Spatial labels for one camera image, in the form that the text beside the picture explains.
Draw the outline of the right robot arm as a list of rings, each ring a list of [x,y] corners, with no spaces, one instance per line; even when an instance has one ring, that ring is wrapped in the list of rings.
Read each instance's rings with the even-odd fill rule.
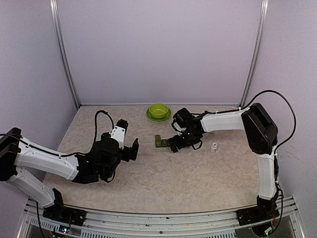
[[[227,130],[245,132],[248,145],[255,154],[259,169],[259,200],[263,200],[253,209],[258,220],[264,220],[272,213],[269,200],[276,198],[277,166],[274,161],[277,148],[278,128],[260,103],[254,103],[244,109],[222,112],[207,112],[194,115],[186,108],[180,109],[174,116],[172,127],[177,135],[167,140],[172,152],[186,147],[202,146],[205,133]]]

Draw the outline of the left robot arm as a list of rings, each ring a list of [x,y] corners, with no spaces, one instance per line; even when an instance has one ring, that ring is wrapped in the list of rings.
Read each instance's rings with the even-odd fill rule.
[[[79,184],[100,180],[109,183],[121,161],[137,158],[138,140],[131,147],[125,146],[125,133],[124,128],[116,126],[94,141],[90,152],[64,154],[31,142],[14,127],[0,136],[0,179],[23,191],[58,220],[66,220],[69,209],[64,206],[61,193],[44,185],[27,169],[55,174]]]

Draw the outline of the green weekly pill organizer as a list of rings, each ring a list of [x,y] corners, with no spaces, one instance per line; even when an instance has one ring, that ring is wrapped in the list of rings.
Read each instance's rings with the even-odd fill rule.
[[[155,137],[155,147],[156,148],[170,147],[170,143],[167,139],[162,139],[159,134],[156,134],[154,137]]]

